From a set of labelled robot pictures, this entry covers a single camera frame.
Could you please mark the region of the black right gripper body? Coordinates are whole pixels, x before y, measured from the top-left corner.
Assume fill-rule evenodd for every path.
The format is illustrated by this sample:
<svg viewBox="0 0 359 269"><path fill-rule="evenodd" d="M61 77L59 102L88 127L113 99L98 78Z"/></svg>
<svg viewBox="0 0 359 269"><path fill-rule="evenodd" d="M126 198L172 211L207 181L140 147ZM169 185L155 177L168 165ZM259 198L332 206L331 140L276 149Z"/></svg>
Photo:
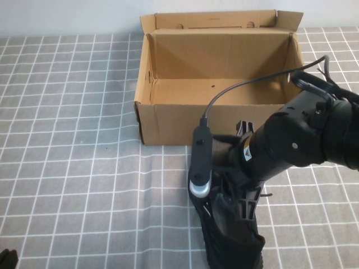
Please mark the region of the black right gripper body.
<svg viewBox="0 0 359 269"><path fill-rule="evenodd" d="M268 139L263 127L239 138L231 149L231 162L240 170L239 186L254 188L274 176Z"/></svg>

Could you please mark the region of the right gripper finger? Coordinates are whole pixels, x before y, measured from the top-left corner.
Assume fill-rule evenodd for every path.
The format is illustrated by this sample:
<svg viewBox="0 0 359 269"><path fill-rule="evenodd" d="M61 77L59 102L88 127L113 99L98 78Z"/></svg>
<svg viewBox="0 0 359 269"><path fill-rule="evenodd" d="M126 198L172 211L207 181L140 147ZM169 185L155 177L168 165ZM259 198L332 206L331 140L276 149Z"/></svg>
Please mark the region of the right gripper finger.
<svg viewBox="0 0 359 269"><path fill-rule="evenodd" d="M237 193L238 218L254 221L257 206L257 189L240 189Z"/></svg>
<svg viewBox="0 0 359 269"><path fill-rule="evenodd" d="M254 125L252 122L241 120L236 125L236 136L242 137L248 133L254 133Z"/></svg>

